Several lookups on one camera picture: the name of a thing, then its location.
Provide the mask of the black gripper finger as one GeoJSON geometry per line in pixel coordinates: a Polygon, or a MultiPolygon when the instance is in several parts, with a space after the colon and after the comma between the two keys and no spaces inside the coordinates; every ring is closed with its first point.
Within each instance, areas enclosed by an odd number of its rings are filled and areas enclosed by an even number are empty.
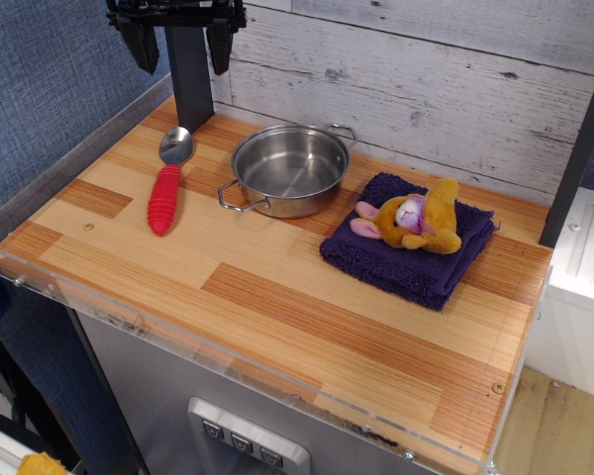
{"type": "Polygon", "coordinates": [[[212,23],[206,29],[206,38],[216,75],[222,75],[229,70],[233,34],[233,22],[231,20],[212,23]]]}
{"type": "Polygon", "coordinates": [[[119,19],[118,29],[137,66],[149,74],[154,74],[159,60],[154,27],[119,19]]]}

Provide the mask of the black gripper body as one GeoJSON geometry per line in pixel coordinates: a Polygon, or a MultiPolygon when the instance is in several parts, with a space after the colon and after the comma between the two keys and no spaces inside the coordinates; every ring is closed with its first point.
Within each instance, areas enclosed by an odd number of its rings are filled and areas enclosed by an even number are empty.
{"type": "Polygon", "coordinates": [[[121,20],[153,27],[205,28],[227,24],[245,28],[247,14],[243,1],[106,1],[107,16],[114,23],[121,20]]]}

